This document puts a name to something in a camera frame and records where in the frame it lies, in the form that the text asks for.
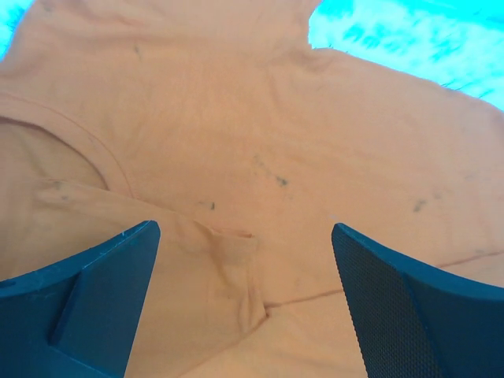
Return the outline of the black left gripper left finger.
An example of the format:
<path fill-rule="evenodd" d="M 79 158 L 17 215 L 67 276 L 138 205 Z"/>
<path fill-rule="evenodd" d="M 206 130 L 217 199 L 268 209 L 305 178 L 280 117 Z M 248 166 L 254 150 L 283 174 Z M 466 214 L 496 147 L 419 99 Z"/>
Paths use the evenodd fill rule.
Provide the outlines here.
<path fill-rule="evenodd" d="M 122 377 L 160 228 L 144 221 L 52 265 L 1 282 L 3 377 Z"/>

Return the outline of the floral table cloth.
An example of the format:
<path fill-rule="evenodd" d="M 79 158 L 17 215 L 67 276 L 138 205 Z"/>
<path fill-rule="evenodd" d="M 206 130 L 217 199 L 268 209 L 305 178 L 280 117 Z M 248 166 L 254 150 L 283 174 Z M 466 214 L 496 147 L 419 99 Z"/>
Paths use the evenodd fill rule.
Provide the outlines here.
<path fill-rule="evenodd" d="M 503 106 L 500 1 L 4 1 L 1 65 L 61 66 L 177 43 L 250 54 L 339 51 Z"/>

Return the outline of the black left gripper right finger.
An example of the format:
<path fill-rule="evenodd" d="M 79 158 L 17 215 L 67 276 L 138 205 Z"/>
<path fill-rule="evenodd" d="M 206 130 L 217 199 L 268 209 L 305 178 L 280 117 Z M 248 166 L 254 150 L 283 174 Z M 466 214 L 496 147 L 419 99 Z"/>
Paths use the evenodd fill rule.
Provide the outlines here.
<path fill-rule="evenodd" d="M 503 289 L 338 223 L 332 245 L 369 377 L 501 377 Z"/>

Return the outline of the orange t shirt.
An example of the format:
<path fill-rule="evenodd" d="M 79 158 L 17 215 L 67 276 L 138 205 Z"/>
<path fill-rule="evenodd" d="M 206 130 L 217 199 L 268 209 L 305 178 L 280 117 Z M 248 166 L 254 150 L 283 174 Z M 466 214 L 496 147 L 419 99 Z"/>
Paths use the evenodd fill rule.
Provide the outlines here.
<path fill-rule="evenodd" d="M 307 42 L 314 1 L 37 1 L 1 63 L 1 276 L 141 221 L 129 377 L 362 377 L 343 222 L 503 283 L 503 115 Z"/>

